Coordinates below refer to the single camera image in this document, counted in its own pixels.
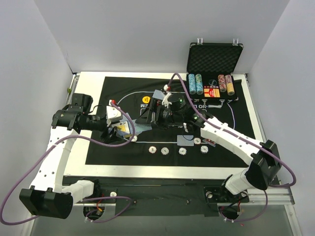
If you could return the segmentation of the yellow dealer button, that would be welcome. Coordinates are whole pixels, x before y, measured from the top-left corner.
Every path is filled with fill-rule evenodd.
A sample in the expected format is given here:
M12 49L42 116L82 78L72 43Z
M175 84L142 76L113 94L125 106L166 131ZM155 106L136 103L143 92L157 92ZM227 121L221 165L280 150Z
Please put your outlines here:
M144 97L142 98L142 102L143 102L144 104L149 104L149 103L150 103L150 100L151 100L151 98L150 98L149 96L144 96Z

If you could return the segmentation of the blue playing card deck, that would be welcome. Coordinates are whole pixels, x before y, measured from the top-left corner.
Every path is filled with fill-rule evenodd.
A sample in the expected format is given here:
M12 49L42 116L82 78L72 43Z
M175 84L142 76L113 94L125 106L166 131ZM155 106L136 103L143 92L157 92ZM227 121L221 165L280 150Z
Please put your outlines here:
M117 134L120 137L129 138L133 134L135 135L135 125L130 121L121 121L117 123L111 123L108 128L108 134Z

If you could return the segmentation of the red white chip stack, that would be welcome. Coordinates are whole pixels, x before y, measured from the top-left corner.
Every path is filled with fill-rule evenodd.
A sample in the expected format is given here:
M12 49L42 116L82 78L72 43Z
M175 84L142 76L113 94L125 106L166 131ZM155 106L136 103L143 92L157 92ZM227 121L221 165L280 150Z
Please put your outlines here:
M156 153L156 151L157 151L157 148L155 147L155 146L150 146L149 147L149 153Z

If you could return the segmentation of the grey white chip stack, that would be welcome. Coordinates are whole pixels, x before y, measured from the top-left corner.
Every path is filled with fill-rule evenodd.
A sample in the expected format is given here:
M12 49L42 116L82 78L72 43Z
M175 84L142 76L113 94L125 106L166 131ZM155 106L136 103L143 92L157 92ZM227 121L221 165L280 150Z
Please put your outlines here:
M168 149L167 147L163 147L163 148L161 149L161 154L162 154L162 155L168 155L168 154L169 154L169 149Z

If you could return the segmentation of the blue white chip stack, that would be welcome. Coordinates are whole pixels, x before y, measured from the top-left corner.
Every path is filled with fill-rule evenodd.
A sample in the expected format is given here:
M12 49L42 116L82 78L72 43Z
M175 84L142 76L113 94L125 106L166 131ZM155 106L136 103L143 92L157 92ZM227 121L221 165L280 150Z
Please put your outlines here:
M187 149L186 148L184 148L184 147L179 148L179 154L180 155L186 155L186 153L187 153Z

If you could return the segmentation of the red triangular dealer marker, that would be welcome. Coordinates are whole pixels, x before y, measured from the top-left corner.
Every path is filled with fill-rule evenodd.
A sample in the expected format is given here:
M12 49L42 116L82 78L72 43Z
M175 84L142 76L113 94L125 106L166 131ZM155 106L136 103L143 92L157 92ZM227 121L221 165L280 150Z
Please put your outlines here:
M216 146L216 143L214 141L210 140L210 139L203 139L203 142L207 143L207 144L209 144L209 145L211 145L213 147Z

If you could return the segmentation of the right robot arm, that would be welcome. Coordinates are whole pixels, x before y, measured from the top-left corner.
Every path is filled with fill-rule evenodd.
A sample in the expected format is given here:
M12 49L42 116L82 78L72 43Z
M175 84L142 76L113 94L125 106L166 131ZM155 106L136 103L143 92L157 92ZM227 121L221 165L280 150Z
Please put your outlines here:
M155 90L149 111L155 115L155 126L163 129L178 126L186 133L198 131L201 138L219 144L247 164L246 169L228 176L223 182L220 196L225 201L233 200L249 188L266 190L281 168L274 142L263 143L235 131L212 114L197 110L181 93Z

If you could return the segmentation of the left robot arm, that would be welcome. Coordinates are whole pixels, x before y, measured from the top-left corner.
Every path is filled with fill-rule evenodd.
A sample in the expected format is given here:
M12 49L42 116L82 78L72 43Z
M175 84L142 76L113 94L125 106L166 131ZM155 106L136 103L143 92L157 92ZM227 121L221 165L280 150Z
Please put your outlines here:
M63 175L72 147L82 130L100 131L102 137L120 137L117 123L129 118L113 100L106 106L105 116L91 115L93 98L75 93L71 102L52 118L50 145L40 160L41 166L28 189L22 189L20 201L35 216L66 219L72 207L85 198L97 202L101 197L95 180L78 180L63 186Z

